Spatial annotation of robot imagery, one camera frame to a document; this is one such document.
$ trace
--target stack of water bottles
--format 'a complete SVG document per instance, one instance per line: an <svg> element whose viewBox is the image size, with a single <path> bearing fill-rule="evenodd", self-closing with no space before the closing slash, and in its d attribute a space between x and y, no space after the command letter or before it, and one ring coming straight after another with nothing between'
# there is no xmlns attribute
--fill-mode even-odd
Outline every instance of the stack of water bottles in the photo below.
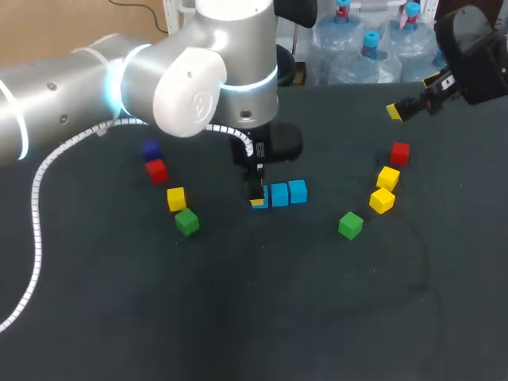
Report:
<svg viewBox="0 0 508 381"><path fill-rule="evenodd" d="M351 0L337 0L336 13L313 28L310 84L417 82L446 66L435 32L418 22L418 3L408 2L396 20L377 30L365 30L350 6Z"/></svg>
<svg viewBox="0 0 508 381"><path fill-rule="evenodd" d="M333 61L328 84L398 83L401 75L397 56L379 49L379 33L368 30L361 49L345 52Z"/></svg>
<svg viewBox="0 0 508 381"><path fill-rule="evenodd" d="M313 85L325 85L333 61L361 45L364 23L349 13L351 0L337 0L335 14L324 16L311 30L307 77Z"/></svg>
<svg viewBox="0 0 508 381"><path fill-rule="evenodd" d="M408 2L400 19L382 25L382 45L402 63L402 82L418 82L446 66L437 48L436 33L427 24L418 22L420 4Z"/></svg>

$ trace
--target light blue cube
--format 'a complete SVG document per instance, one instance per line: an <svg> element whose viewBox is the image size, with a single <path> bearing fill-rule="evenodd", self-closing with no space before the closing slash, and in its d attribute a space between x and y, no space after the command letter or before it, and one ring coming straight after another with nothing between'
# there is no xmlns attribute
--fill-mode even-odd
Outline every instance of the light blue cube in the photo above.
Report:
<svg viewBox="0 0 508 381"><path fill-rule="evenodd" d="M286 184L271 185L271 206L278 208L289 205L289 192Z"/></svg>
<svg viewBox="0 0 508 381"><path fill-rule="evenodd" d="M263 192L264 192L263 205L252 206L253 209L268 209L268 187L266 185L263 186Z"/></svg>
<svg viewBox="0 0 508 381"><path fill-rule="evenodd" d="M305 180L294 180L289 183L291 204L303 204L307 202L307 185Z"/></svg>

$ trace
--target white cable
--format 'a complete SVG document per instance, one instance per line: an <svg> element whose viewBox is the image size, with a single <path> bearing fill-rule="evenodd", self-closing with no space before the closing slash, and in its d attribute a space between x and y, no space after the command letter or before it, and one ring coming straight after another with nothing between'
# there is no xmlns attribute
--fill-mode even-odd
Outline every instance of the white cable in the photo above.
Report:
<svg viewBox="0 0 508 381"><path fill-rule="evenodd" d="M13 313L0 325L0 333L8 329L19 316L21 312L28 305L33 292L35 291L35 287L37 286L37 282L39 280L40 267L42 265L42 239L41 239L41 231L40 231L40 217L39 217L39 194L40 194L40 183L44 177L44 173L48 170L49 166L55 161L60 155L66 152L69 148L78 144L81 140L94 135L97 131L106 130L109 127L113 127L115 125L146 125L143 121L136 119L134 117L126 117L122 119L117 119L115 121L104 121L103 123L99 123L98 125L83 131L79 135L72 137L67 140L65 143L60 145L55 151L53 151L39 166L35 177L33 178L32 184L32 224L33 224L33 239L35 241L35 259L33 261L33 271L32 277L30 278L30 283L21 297L21 300L17 304Z"/></svg>
<svg viewBox="0 0 508 381"><path fill-rule="evenodd" d="M236 137L245 144L245 151L247 152L248 157L251 157L254 154L254 146L252 145L252 140L237 129L232 129L231 127L225 127L223 125L207 125L205 130L215 133L227 133L228 135Z"/></svg>

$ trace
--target small block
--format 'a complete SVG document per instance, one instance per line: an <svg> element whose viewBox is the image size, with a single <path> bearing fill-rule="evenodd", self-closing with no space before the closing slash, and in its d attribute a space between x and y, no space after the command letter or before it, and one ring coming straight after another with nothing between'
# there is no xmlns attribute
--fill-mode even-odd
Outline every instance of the small block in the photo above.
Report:
<svg viewBox="0 0 508 381"><path fill-rule="evenodd" d="M339 222L339 233L352 240L362 231L364 220L353 212L347 213Z"/></svg>
<svg viewBox="0 0 508 381"><path fill-rule="evenodd" d="M390 192L393 191L398 182L398 177L400 176L400 171L396 169L392 169L390 167L385 167L379 173L378 182L376 184L379 188L387 188Z"/></svg>
<svg viewBox="0 0 508 381"><path fill-rule="evenodd" d="M162 184L169 180L166 166L161 159L150 161L145 165L153 184Z"/></svg>
<svg viewBox="0 0 508 381"><path fill-rule="evenodd" d="M268 209L268 187L266 185L263 186L263 192L264 192L263 203L261 205L252 205L253 209Z"/></svg>
<svg viewBox="0 0 508 381"><path fill-rule="evenodd" d="M410 145L406 143L395 142L391 150L390 163L396 165L406 165L410 158Z"/></svg>
<svg viewBox="0 0 508 381"><path fill-rule="evenodd" d="M307 185L305 180L293 180L288 183L291 195L291 204L307 202Z"/></svg>
<svg viewBox="0 0 508 381"><path fill-rule="evenodd" d="M261 206L263 204L264 204L264 198L262 198L261 200L251 200L252 206Z"/></svg>
<svg viewBox="0 0 508 381"><path fill-rule="evenodd" d="M142 147L144 161L150 162L153 160L163 159L164 155L160 151L159 142L157 140L148 140L143 143Z"/></svg>
<svg viewBox="0 0 508 381"><path fill-rule="evenodd" d="M368 205L379 214L390 210L395 203L395 196L388 189L381 188L371 195L371 201Z"/></svg>
<svg viewBox="0 0 508 381"><path fill-rule="evenodd" d="M167 204L171 212L180 212L187 209L185 190L183 188L171 188L167 190Z"/></svg>
<svg viewBox="0 0 508 381"><path fill-rule="evenodd" d="M198 216L190 209L175 215L176 227L184 236L190 236L199 230L199 219Z"/></svg>
<svg viewBox="0 0 508 381"><path fill-rule="evenodd" d="M289 205L289 192L287 184L271 185L271 206L278 208Z"/></svg>

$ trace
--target wooden board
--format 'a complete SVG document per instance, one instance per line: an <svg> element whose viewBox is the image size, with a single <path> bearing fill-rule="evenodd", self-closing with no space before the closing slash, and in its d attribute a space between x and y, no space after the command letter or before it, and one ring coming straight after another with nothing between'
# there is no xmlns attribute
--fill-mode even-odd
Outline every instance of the wooden board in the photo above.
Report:
<svg viewBox="0 0 508 381"><path fill-rule="evenodd" d="M116 0L151 6L166 29L160 0ZM67 54L111 34L156 42L159 32L143 8L113 6L107 0L0 0L0 67Z"/></svg>

